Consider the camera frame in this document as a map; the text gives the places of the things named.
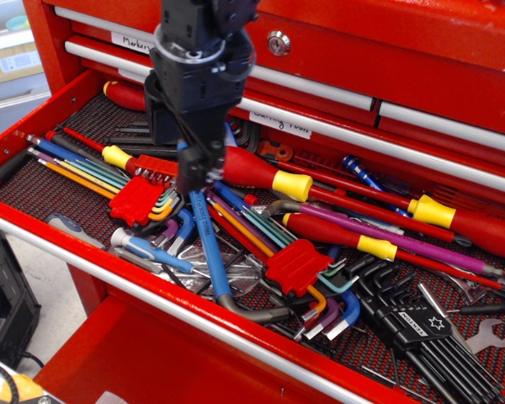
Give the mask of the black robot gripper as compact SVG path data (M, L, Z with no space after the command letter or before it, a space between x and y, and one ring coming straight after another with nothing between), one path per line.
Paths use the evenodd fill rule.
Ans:
M226 116L241 101L255 62L250 36L239 29L195 50L157 29L150 57L145 100L151 141L188 144L178 145L180 194L209 187L223 178Z

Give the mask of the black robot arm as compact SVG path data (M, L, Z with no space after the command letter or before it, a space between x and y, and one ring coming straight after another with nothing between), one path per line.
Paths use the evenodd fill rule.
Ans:
M153 68L145 80L154 145L178 143L180 194L222 176L226 117L241 102L255 63L245 30L258 18L256 1L164 1Z

